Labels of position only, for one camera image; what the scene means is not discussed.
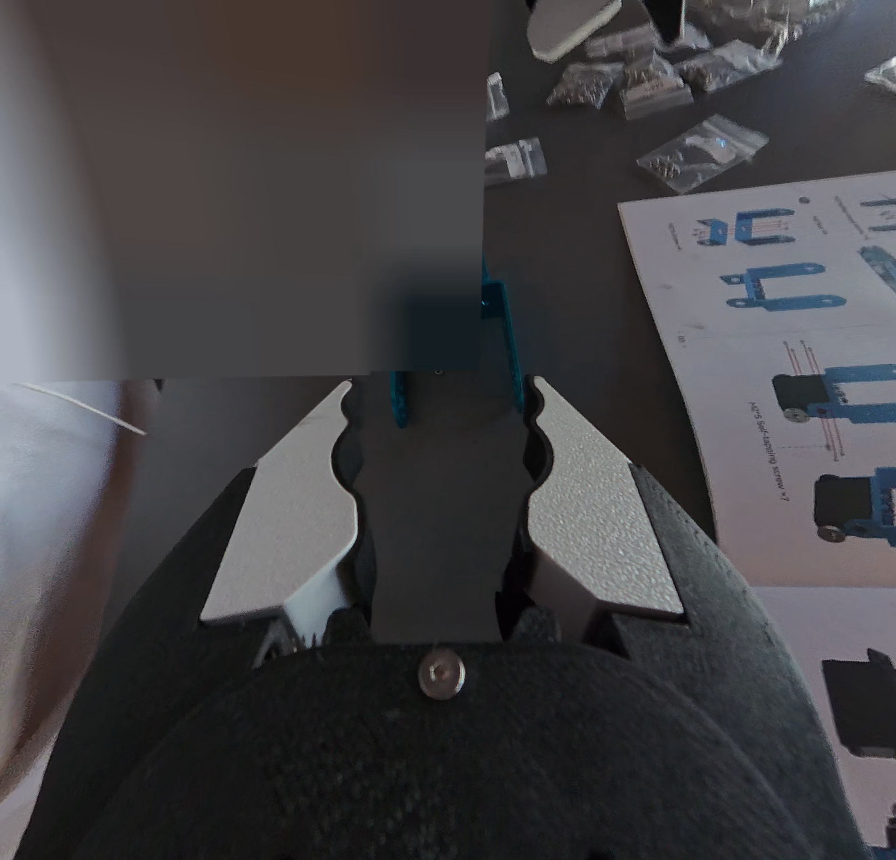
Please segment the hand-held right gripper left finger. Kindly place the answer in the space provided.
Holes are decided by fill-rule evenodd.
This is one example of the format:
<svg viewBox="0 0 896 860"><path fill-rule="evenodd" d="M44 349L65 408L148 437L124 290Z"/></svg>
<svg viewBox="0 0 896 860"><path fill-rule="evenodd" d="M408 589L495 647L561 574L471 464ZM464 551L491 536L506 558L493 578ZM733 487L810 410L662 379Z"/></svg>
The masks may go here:
<svg viewBox="0 0 896 860"><path fill-rule="evenodd" d="M335 611L370 620L376 561L355 487L354 387L342 381L256 462L201 623L279 619L296 640L322 640Z"/></svg>

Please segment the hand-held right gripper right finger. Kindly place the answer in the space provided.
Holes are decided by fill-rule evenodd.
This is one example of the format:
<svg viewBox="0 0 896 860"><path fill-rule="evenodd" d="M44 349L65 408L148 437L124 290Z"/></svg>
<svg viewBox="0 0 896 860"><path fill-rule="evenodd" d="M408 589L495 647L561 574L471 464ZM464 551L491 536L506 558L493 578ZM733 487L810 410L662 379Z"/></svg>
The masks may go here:
<svg viewBox="0 0 896 860"><path fill-rule="evenodd" d="M531 484L496 593L501 637L536 608L558 640L596 640L616 614L683 623L632 461L545 378L528 376L523 393Z"/></svg>

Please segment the blue metal bracket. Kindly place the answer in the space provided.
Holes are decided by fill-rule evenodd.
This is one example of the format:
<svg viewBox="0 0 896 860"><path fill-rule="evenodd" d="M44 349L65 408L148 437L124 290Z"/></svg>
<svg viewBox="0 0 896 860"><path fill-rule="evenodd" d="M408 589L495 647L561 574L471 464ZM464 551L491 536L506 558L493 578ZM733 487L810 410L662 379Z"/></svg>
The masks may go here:
<svg viewBox="0 0 896 860"><path fill-rule="evenodd" d="M524 410L524 385L518 348L513 332L508 293L504 282L494 279L488 271L486 259L481 263L480 316L482 319L498 319L502 325L504 348L511 376L513 404L520 414ZM389 373L389 391L392 417L398 428L409 421L407 373Z"/></svg>

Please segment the scattered small screw bags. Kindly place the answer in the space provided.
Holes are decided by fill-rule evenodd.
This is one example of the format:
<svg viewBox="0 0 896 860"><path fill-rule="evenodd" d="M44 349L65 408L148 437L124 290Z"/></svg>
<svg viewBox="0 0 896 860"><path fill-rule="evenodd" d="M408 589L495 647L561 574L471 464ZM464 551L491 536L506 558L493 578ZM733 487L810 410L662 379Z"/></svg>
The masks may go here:
<svg viewBox="0 0 896 860"><path fill-rule="evenodd" d="M536 137L549 206L894 169L894 26L839 24L766 56L718 45L665 70L658 52L620 70L538 63L522 39L496 51L503 137Z"/></svg>

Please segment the printed instruction sheet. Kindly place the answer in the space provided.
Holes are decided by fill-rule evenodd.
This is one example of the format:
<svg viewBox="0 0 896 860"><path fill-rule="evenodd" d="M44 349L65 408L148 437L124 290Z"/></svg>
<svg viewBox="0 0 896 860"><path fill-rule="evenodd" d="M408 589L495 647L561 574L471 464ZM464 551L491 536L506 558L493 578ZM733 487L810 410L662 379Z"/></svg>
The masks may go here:
<svg viewBox="0 0 896 860"><path fill-rule="evenodd" d="M893 587L894 171L620 205L722 551Z"/></svg>
<svg viewBox="0 0 896 860"><path fill-rule="evenodd" d="M886 822L895 800L895 761L859 758L841 745L822 662L865 662L868 649L879 650L895 659L894 589L757 587L756 595L805 677L866 843L884 846Z"/></svg>

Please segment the person's white garment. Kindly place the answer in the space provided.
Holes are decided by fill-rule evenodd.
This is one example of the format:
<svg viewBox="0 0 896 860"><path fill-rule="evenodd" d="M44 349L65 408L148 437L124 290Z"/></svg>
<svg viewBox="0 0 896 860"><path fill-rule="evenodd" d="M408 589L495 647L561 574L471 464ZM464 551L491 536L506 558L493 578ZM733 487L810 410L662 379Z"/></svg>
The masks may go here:
<svg viewBox="0 0 896 860"><path fill-rule="evenodd" d="M155 381L2 385L2 788L95 653Z"/></svg>

